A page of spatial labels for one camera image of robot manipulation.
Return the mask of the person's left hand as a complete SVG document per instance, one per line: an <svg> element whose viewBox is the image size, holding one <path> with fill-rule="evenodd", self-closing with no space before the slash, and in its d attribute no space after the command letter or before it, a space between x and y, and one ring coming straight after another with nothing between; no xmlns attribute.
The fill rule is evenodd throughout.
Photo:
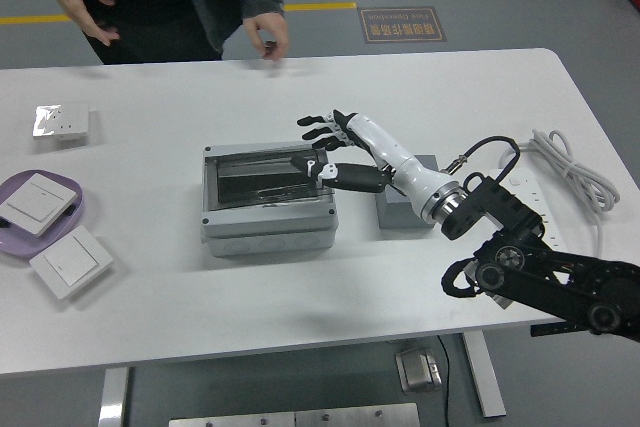
<svg viewBox="0 0 640 427"><path fill-rule="evenodd" d="M280 61L290 47L288 24L281 13L259 14L243 20L248 38L264 60Z"/></svg>

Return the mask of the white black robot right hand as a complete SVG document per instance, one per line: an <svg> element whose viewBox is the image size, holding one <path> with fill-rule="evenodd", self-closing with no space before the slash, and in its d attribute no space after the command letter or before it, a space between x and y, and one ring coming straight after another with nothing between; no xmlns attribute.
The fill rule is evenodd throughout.
<svg viewBox="0 0 640 427"><path fill-rule="evenodd" d="M391 186L408 197L414 213L428 224L442 223L467 194L451 175L424 167L421 162L373 120L359 113L337 110L325 116L297 121L312 129L303 135L314 149L327 152L357 146L373 159L373 166L305 160L291 164L317 185L340 190L380 193Z"/></svg>

